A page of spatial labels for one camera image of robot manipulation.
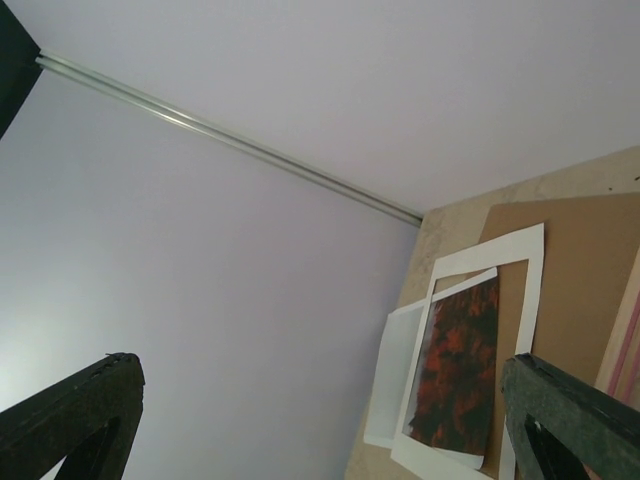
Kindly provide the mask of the white paper sheet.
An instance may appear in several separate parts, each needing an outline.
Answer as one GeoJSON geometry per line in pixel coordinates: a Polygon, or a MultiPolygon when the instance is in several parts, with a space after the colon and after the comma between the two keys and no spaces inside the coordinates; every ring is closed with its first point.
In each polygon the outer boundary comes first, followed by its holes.
{"type": "Polygon", "coordinates": [[[391,449],[425,301],[391,312],[382,334],[363,440],[391,449]]]}

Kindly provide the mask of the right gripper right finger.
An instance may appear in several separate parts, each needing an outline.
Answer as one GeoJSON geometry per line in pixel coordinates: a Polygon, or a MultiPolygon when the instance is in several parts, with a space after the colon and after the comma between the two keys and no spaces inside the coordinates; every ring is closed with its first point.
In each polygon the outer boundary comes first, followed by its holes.
{"type": "Polygon", "coordinates": [[[505,362],[506,427],[523,479],[637,479],[639,412],[531,354],[505,362]]]}

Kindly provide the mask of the white mat board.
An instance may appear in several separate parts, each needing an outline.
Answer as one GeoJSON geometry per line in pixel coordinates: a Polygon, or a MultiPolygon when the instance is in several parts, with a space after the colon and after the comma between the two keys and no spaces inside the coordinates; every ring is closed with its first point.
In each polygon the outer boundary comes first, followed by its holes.
{"type": "Polygon", "coordinates": [[[527,261],[528,270],[524,287],[523,305],[517,340],[516,354],[531,351],[540,300],[545,253],[545,230],[542,223],[502,235],[490,241],[468,247],[437,259],[424,298],[425,307],[420,319],[412,353],[411,365],[394,432],[390,457],[393,461],[422,479],[486,479],[480,471],[482,462],[470,456],[447,453],[421,444],[402,432],[410,401],[412,382],[417,368],[423,334],[429,320],[430,305],[446,296],[435,293],[436,282],[441,278],[463,275],[488,269],[495,272],[500,265],[527,261]]]}

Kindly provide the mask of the pink picture frame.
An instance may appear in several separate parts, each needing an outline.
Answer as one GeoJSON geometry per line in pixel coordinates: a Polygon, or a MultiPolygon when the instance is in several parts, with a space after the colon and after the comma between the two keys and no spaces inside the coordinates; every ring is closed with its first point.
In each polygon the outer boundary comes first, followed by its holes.
{"type": "Polygon", "coordinates": [[[631,269],[594,386],[639,410],[639,255],[631,269]]]}

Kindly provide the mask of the red black photo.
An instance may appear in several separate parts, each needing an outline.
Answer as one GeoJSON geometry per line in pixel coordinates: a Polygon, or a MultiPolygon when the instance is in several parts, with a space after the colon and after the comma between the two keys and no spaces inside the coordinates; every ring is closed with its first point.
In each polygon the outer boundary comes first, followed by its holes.
{"type": "Polygon", "coordinates": [[[496,269],[432,300],[402,433],[482,464],[495,397],[499,307],[496,269]]]}

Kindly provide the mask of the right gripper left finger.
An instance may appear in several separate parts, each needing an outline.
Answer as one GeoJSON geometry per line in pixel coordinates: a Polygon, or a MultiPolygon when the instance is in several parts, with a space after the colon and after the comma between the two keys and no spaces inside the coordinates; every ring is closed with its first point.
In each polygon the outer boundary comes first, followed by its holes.
{"type": "Polygon", "coordinates": [[[114,353],[1,413],[1,477],[123,477],[143,412],[133,353],[114,353]]]}

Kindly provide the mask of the brown backing board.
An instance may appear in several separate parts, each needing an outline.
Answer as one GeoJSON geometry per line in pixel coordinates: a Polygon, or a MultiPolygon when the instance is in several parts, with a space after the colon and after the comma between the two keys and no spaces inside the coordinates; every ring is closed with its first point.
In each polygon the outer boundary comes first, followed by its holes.
{"type": "Polygon", "coordinates": [[[532,352],[592,385],[639,249],[639,196],[495,205],[480,240],[539,223],[545,255],[532,352]]]}

